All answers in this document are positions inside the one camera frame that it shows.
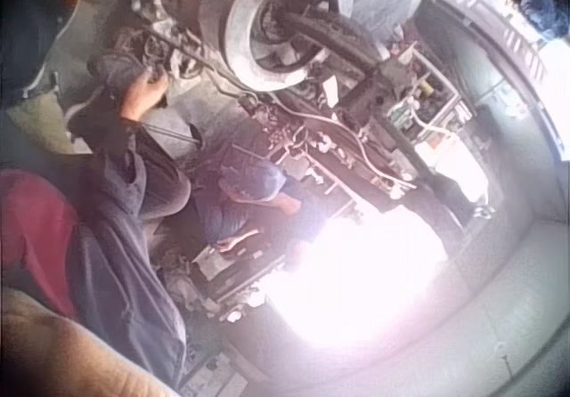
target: metal part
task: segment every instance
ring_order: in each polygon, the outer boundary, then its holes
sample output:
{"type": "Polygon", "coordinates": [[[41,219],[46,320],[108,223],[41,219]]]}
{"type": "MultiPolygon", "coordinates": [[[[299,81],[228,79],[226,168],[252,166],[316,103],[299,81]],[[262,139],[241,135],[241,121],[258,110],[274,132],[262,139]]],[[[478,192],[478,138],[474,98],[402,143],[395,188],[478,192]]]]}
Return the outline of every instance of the metal part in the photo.
{"type": "MultiPolygon", "coordinates": [[[[264,68],[253,54],[252,33],[259,12],[268,0],[203,0],[200,21],[205,40],[218,47],[226,63],[245,85],[260,91],[281,90],[303,81],[308,74],[307,63],[283,71],[264,68]]],[[[335,0],[338,12],[349,16],[354,0],[335,0]]]]}

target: metal bar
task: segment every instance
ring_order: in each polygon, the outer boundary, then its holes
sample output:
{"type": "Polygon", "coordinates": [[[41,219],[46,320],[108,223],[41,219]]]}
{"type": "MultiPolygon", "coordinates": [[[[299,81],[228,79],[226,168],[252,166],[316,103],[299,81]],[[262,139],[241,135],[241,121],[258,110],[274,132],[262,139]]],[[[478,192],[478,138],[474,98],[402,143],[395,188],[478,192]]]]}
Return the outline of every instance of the metal bar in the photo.
{"type": "Polygon", "coordinates": [[[323,28],[318,23],[315,24],[314,20],[290,12],[283,13],[279,20],[283,26],[301,33],[316,44],[328,48],[333,53],[354,64],[364,74],[371,73],[378,66],[376,59],[364,53],[354,44],[346,42],[329,28],[323,28]]]}

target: man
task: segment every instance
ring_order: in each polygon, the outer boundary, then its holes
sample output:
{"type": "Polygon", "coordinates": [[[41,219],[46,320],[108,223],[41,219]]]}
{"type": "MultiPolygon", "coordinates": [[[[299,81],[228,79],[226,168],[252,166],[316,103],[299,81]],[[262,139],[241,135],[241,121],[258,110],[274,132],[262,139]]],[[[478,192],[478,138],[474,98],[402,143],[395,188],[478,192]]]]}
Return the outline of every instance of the man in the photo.
{"type": "Polygon", "coordinates": [[[550,41],[568,35],[567,0],[513,0],[530,24],[550,41]]]}
{"type": "Polygon", "coordinates": [[[326,216],[297,180],[230,142],[199,172],[193,203],[208,244],[220,252],[264,234],[272,249],[298,260],[326,216]]]}
{"type": "Polygon", "coordinates": [[[177,387],[185,328],[151,268],[142,222],[179,211],[190,184],[137,125],[168,79],[150,83],[141,65],[112,55],[96,68],[108,84],[69,123],[93,155],[42,151],[3,114],[3,286],[76,319],[177,387]]]}

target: red cloth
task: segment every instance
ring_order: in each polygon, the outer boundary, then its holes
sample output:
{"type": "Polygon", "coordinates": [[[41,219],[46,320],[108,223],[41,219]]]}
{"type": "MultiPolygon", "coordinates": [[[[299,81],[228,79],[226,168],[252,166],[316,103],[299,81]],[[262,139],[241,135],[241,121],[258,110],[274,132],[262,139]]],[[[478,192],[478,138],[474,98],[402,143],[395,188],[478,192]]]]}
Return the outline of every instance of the red cloth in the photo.
{"type": "Polygon", "coordinates": [[[75,318],[65,260],[77,213],[46,180],[21,170],[0,172],[2,270],[20,265],[58,313],[75,318]]]}

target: mechanic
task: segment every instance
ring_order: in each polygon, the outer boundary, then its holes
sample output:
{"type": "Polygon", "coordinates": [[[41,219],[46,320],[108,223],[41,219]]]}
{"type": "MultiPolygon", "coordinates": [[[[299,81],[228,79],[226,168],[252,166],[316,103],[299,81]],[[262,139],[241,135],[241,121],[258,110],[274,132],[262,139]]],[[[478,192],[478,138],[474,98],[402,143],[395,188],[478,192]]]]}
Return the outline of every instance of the mechanic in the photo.
{"type": "Polygon", "coordinates": [[[2,285],[77,320],[176,388],[186,331],[151,268],[143,220],[179,211],[191,186],[137,125],[168,77],[150,83],[129,58],[101,63],[107,81],[125,85],[128,74],[131,83],[122,96],[107,86],[74,109],[73,127],[85,121],[94,130],[85,138],[93,155],[42,151],[2,114],[2,285]]]}
{"type": "Polygon", "coordinates": [[[261,233],[289,267],[326,222],[297,179],[234,141],[202,167],[192,201],[208,244],[223,253],[261,233]]]}
{"type": "Polygon", "coordinates": [[[550,41],[568,35],[568,0],[513,0],[531,25],[550,41]]]}

